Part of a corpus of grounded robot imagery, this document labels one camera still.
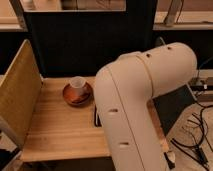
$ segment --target cup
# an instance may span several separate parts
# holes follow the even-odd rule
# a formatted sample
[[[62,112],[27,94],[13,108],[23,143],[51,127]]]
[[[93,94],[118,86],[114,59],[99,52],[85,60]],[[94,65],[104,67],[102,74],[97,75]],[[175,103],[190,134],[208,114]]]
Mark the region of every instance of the cup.
[[[85,93],[86,79],[81,76],[75,76],[70,79],[70,86],[73,88],[77,96]]]

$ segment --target saucer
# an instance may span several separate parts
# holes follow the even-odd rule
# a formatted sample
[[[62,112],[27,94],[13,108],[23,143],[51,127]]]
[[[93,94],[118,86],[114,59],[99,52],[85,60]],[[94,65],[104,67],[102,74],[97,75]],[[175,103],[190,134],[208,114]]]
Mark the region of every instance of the saucer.
[[[76,94],[76,91],[70,86],[70,84],[67,84],[63,89],[64,100],[72,106],[79,106],[86,103],[91,96],[92,87],[88,83],[85,84],[85,93],[81,96]]]

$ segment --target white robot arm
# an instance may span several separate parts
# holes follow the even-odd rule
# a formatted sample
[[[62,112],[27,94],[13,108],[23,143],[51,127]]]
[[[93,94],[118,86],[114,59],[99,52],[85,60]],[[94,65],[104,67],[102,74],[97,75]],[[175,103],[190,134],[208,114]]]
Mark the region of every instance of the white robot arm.
[[[117,171],[169,170],[147,101],[186,84],[196,56],[181,43],[121,55],[96,75],[94,96]]]

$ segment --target wicker panel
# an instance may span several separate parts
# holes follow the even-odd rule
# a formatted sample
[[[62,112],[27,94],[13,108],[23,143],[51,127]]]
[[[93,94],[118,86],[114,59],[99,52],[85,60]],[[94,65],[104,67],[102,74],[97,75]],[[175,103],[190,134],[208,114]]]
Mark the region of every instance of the wicker panel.
[[[41,78],[25,40],[0,83],[0,129],[21,148],[41,89]]]

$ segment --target table surface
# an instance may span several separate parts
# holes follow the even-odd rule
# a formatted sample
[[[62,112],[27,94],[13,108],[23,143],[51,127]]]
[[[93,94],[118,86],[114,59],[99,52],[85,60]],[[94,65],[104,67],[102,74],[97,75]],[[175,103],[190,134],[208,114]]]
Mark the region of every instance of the table surface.
[[[94,77],[86,77],[93,86]],[[68,105],[62,96],[69,78],[46,78],[32,116],[20,159],[24,162],[110,156],[101,127],[94,126],[94,100],[82,107]],[[152,103],[148,104],[163,151],[168,144]]]

